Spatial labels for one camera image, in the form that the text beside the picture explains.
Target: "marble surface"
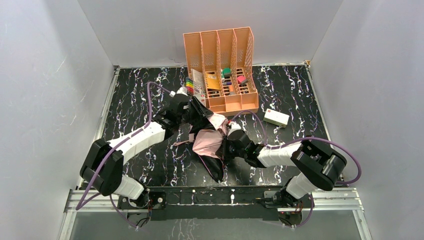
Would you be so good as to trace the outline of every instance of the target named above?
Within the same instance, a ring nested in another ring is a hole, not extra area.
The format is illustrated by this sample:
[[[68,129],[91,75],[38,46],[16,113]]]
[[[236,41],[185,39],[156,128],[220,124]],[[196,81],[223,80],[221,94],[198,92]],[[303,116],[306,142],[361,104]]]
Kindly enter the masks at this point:
[[[102,137],[106,140],[118,138],[145,124],[148,119],[147,82],[154,81],[176,91],[187,75],[184,67],[121,69]],[[269,144],[283,144],[306,135],[327,138],[305,66],[254,66],[253,79],[259,92],[259,118],[263,119],[268,108],[290,116],[286,128],[263,122]],[[153,114],[170,100],[163,91],[153,88]],[[263,138],[251,114],[240,116],[237,122],[254,142]],[[284,185],[299,174],[296,167],[252,168],[243,160],[234,160],[226,166],[223,182],[217,183],[193,153],[191,144],[173,146],[175,142],[187,140],[188,132],[188,125],[181,126],[171,138],[141,152],[124,166],[124,174],[147,186],[191,187]]]

